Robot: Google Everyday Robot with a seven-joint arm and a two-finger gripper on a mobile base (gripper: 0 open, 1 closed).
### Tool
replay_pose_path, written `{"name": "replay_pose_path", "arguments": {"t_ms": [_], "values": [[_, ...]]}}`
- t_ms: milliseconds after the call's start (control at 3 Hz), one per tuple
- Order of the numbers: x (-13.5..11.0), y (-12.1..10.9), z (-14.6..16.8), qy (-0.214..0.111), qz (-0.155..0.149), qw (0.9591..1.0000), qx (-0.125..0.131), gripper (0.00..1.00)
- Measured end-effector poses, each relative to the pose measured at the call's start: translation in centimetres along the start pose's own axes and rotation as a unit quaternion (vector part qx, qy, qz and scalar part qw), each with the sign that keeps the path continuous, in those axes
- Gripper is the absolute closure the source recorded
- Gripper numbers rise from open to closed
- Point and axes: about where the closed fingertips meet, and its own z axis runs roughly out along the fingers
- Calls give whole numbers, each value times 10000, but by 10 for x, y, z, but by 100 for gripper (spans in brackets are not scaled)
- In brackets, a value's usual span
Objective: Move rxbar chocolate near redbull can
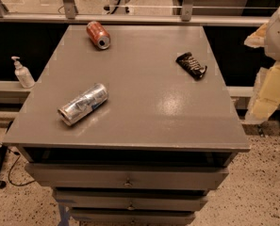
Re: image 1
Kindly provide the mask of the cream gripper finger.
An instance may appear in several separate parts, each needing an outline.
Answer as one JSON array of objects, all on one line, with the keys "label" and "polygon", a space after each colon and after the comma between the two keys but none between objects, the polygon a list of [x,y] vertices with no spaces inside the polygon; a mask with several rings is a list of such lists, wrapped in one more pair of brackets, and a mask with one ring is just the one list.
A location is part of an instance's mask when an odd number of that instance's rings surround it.
[{"label": "cream gripper finger", "polygon": [[255,32],[245,39],[244,44],[252,48],[265,47],[267,27],[268,24],[260,26]]},{"label": "cream gripper finger", "polygon": [[264,122],[280,105],[280,61],[256,75],[253,95],[245,114],[246,122]]}]

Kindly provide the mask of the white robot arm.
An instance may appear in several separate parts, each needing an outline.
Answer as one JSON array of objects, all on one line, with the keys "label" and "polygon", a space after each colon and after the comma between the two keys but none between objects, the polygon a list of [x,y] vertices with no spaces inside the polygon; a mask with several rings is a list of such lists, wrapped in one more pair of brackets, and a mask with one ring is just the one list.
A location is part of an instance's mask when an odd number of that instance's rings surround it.
[{"label": "white robot arm", "polygon": [[265,55],[274,60],[269,69],[261,68],[257,73],[245,114],[248,124],[261,124],[280,105],[280,7],[267,23],[246,38],[244,44],[252,48],[263,47]]}]

